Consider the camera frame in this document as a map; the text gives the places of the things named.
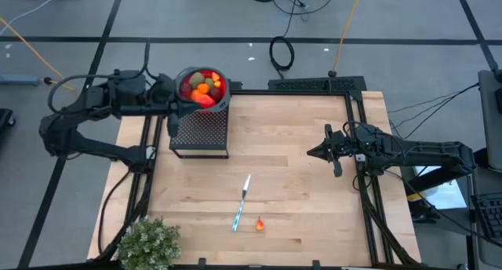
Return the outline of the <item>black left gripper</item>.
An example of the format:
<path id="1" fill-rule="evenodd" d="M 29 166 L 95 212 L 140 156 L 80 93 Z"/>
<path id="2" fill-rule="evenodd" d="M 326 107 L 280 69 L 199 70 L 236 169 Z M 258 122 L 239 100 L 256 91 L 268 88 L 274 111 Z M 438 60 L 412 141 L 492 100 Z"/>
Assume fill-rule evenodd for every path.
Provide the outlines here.
<path id="1" fill-rule="evenodd" d="M 181 100 L 176 83 L 165 74 L 160 74 L 148 90 L 148 101 L 152 115 L 168 118 L 167 130 L 171 137 L 177 136 L 183 116 L 193 114 L 201 108 L 197 102 Z"/>

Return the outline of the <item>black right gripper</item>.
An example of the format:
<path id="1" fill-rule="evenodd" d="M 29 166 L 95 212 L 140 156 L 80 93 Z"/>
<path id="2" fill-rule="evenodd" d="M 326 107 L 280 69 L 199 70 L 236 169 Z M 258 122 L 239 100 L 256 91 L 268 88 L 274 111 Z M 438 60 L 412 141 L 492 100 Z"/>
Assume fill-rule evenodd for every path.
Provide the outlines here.
<path id="1" fill-rule="evenodd" d="M 341 177 L 343 168 L 340 163 L 341 157 L 354 156 L 356 162 L 367 160 L 367 156 L 357 146 L 356 142 L 346 136 L 342 131 L 333 132 L 330 124 L 325 125 L 324 141 L 307 151 L 309 156 L 322 159 L 333 164 L 333 173 L 335 177 Z"/>

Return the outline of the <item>orange red bell pepper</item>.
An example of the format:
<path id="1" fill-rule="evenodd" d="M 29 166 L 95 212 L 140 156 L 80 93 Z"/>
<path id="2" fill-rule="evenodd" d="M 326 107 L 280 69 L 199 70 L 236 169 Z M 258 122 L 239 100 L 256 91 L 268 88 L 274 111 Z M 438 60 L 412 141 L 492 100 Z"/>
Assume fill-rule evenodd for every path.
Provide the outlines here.
<path id="1" fill-rule="evenodd" d="M 203 108 L 211 108 L 216 104 L 216 101 L 206 93 L 201 93 L 197 89 L 191 93 L 191 99 L 200 104 Z"/>

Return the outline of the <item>red colander with grey rim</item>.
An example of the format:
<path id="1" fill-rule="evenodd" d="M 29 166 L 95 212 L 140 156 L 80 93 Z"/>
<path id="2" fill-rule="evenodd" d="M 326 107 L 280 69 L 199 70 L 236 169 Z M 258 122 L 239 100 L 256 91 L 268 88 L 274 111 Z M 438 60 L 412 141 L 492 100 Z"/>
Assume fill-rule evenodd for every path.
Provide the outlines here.
<path id="1" fill-rule="evenodd" d="M 220 76 L 220 80 L 219 80 L 221 82 L 220 90 L 224 93 L 221 101 L 216 103 L 211 108 L 203 108 L 200 104 L 198 104 L 201 106 L 199 111 L 200 112 L 212 112 L 212 113 L 217 113 L 217 112 L 223 111 L 229 105 L 230 99 L 231 99 L 230 80 L 227 79 L 221 71 L 219 71 L 215 68 L 211 68 L 211 67 L 188 67 L 188 68 L 185 68 L 175 78 L 178 92 L 180 93 L 180 91 L 179 91 L 180 85 L 182 83 L 188 83 L 188 79 L 191 77 L 191 75 L 193 73 L 195 73 L 197 71 L 201 72 L 206 78 L 212 78 L 212 72 L 213 71 L 216 72 Z M 183 97 L 183 98 L 186 100 L 193 101 L 191 98 L 189 98 L 189 99 L 187 99 L 185 97 Z"/>

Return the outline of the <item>black perforated metal shelf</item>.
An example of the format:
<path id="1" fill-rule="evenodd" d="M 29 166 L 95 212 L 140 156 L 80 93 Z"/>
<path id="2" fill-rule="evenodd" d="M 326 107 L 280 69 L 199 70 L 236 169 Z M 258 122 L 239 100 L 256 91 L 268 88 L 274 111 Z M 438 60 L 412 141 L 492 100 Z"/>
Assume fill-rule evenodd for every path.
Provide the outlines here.
<path id="1" fill-rule="evenodd" d="M 180 159 L 228 159 L 228 117 L 229 108 L 183 117 L 169 149 Z"/>

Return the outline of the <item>black vented box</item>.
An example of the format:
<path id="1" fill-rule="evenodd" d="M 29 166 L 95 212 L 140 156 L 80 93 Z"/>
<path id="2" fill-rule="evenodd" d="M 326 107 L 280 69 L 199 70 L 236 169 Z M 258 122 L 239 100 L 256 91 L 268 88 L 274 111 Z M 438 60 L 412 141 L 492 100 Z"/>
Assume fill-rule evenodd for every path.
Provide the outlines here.
<path id="1" fill-rule="evenodd" d="M 348 92 L 351 90 L 366 91 L 366 82 L 362 76 L 324 77 L 324 78 L 291 78 L 271 79 L 269 90 L 302 91 L 302 92 Z"/>

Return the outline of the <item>green artificial potted plant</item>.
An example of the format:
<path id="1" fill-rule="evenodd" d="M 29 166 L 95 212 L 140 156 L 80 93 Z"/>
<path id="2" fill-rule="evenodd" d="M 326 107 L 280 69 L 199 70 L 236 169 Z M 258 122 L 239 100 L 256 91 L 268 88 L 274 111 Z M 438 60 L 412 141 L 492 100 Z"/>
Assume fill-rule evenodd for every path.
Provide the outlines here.
<path id="1" fill-rule="evenodd" d="M 180 226 L 165 224 L 162 217 L 142 218 L 126 229 L 118 244 L 125 270 L 169 270 L 181 256 Z"/>

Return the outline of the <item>grey workstation desk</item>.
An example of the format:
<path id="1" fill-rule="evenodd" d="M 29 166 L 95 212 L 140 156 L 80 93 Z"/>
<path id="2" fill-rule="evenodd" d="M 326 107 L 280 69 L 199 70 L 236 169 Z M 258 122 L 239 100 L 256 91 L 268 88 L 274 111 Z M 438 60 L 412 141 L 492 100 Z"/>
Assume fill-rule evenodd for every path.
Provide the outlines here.
<path id="1" fill-rule="evenodd" d="M 502 71 L 478 73 L 486 146 L 475 153 L 478 168 L 473 175 L 478 199 L 502 200 Z"/>

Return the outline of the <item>black keyboard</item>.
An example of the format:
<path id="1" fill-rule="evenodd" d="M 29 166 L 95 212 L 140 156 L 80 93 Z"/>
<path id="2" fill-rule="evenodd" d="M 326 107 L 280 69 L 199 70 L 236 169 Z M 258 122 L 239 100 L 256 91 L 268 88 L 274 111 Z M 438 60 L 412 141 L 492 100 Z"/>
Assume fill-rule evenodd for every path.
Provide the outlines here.
<path id="1" fill-rule="evenodd" d="M 471 201 L 486 236 L 502 242 L 502 192 L 473 195 Z"/>

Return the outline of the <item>black floor object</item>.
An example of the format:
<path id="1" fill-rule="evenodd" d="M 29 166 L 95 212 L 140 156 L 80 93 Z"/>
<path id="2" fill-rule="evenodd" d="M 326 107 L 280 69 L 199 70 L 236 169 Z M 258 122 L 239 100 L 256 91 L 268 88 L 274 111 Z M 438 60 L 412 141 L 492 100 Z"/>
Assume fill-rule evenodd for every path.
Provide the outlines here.
<path id="1" fill-rule="evenodd" d="M 7 108 L 0 108 L 0 130 L 12 127 L 16 124 L 13 111 Z"/>

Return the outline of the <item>black aluminium table frame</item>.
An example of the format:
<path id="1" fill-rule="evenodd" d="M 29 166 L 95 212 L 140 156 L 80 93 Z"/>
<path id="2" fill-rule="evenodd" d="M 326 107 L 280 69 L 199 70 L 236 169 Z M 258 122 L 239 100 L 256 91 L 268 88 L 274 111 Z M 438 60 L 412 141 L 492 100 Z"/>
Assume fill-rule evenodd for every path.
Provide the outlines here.
<path id="1" fill-rule="evenodd" d="M 357 119 L 388 130 L 384 97 L 364 92 L 361 100 L 326 93 L 241 89 L 232 94 L 228 159 L 180 159 L 169 149 L 159 122 L 123 119 L 118 144 L 158 142 L 155 172 L 147 177 L 150 217 L 180 226 L 182 265 L 370 266 L 398 261 L 376 225 L 363 212 L 354 189 L 355 161 L 330 163 L 307 155 L 324 137 Z M 249 189 L 236 232 L 231 230 Z M 264 230 L 256 230 L 258 217 Z"/>

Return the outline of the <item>grey floor rail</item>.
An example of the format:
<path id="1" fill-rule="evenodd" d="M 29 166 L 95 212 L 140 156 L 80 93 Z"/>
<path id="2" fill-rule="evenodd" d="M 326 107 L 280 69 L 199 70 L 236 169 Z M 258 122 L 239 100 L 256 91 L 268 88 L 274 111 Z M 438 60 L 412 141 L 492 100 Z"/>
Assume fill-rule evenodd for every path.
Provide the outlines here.
<path id="1" fill-rule="evenodd" d="M 40 83 L 40 79 L 37 76 L 0 74 L 0 84 L 39 86 Z"/>

